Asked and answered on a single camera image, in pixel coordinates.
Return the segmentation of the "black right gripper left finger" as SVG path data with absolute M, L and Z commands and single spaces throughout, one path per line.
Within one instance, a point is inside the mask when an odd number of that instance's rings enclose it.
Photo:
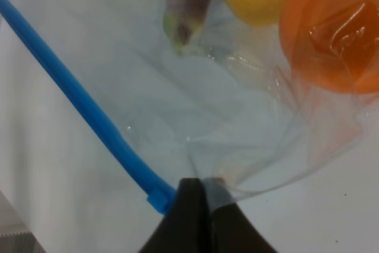
M 198 178 L 180 181 L 175 200 L 141 253 L 211 252 L 208 205 Z

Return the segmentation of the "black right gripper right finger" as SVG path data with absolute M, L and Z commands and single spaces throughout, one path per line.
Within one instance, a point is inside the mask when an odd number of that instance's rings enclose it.
M 211 214 L 211 251 L 229 253 L 276 253 L 252 226 L 240 207 L 229 204 Z

